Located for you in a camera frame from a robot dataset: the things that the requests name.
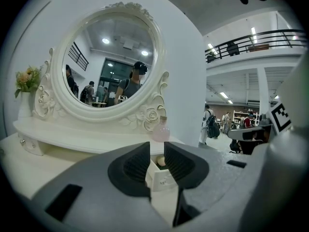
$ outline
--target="oval mirror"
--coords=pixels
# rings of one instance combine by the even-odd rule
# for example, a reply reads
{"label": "oval mirror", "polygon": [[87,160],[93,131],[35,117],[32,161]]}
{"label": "oval mirror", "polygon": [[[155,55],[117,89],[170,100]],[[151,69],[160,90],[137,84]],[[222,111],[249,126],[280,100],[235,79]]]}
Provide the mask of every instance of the oval mirror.
{"label": "oval mirror", "polygon": [[154,37],[139,18],[107,15],[83,29],[68,45],[63,77],[68,92],[85,106],[126,102],[147,82]]}

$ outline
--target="pink perfume bottle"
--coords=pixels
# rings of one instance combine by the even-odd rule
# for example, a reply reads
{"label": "pink perfume bottle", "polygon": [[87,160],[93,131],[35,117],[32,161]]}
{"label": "pink perfume bottle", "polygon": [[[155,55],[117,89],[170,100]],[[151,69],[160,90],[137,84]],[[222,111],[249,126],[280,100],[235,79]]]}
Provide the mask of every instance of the pink perfume bottle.
{"label": "pink perfume bottle", "polygon": [[169,140],[170,131],[166,125],[168,117],[160,116],[160,123],[155,126],[152,134],[153,140],[157,142],[166,142]]}

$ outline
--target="white ornate mirror frame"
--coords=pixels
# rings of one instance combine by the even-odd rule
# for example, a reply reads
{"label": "white ornate mirror frame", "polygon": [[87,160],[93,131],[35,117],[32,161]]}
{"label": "white ornate mirror frame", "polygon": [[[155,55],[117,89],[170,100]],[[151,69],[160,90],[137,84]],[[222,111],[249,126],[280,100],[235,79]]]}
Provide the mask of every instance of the white ornate mirror frame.
{"label": "white ornate mirror frame", "polygon": [[[149,33],[154,43],[152,71],[147,82],[143,85],[143,88],[128,101],[104,109],[85,106],[67,90],[67,84],[64,82],[63,78],[65,74],[62,71],[63,58],[64,55],[67,54],[68,46],[72,44],[75,37],[84,30],[85,27],[101,18],[106,17],[109,19],[114,16],[137,17],[149,28]],[[67,112],[79,120],[90,123],[119,120],[123,125],[130,125],[132,121],[136,120],[138,122],[137,126],[143,124],[147,131],[152,131],[153,126],[145,125],[144,122],[156,124],[159,118],[158,115],[166,114],[162,97],[162,88],[167,86],[166,80],[169,73],[164,71],[166,52],[163,36],[159,26],[149,15],[148,11],[142,9],[141,5],[131,2],[127,4],[120,2],[104,7],[86,16],[74,25],[63,38],[56,51],[53,52],[51,49],[50,53],[52,55],[51,63],[46,63],[48,64],[48,69],[36,94],[35,113],[39,118],[47,119],[51,114],[54,114],[52,110],[57,109],[57,111],[59,111],[58,115],[60,116]],[[53,96],[51,97],[53,98],[53,102],[50,102],[50,98],[48,98],[46,102],[42,101],[42,98],[40,99],[42,95]],[[135,123],[130,125],[130,127],[134,129]]]}

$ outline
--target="man wearing vr headset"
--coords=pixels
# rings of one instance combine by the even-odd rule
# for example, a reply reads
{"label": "man wearing vr headset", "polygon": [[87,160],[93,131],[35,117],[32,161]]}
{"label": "man wearing vr headset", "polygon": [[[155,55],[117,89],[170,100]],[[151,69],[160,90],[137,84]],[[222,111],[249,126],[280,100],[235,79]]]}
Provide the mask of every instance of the man wearing vr headset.
{"label": "man wearing vr headset", "polygon": [[148,68],[143,62],[136,62],[133,66],[132,72],[130,73],[130,79],[121,80],[115,95],[114,104],[118,104],[118,98],[120,95],[124,95],[130,98],[134,95],[141,87],[140,76],[145,75]]}

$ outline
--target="black metal railing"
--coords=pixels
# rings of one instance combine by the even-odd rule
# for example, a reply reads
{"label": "black metal railing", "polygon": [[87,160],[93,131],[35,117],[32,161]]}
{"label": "black metal railing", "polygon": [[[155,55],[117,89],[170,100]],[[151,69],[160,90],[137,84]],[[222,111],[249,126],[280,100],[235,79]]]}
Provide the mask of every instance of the black metal railing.
{"label": "black metal railing", "polygon": [[78,48],[77,44],[74,42],[69,50],[69,56],[74,60],[84,71],[89,64],[87,59],[82,54],[81,50]]}
{"label": "black metal railing", "polygon": [[207,63],[227,56],[239,55],[253,51],[282,47],[307,47],[306,33],[302,30],[286,29],[246,35],[205,50]]}

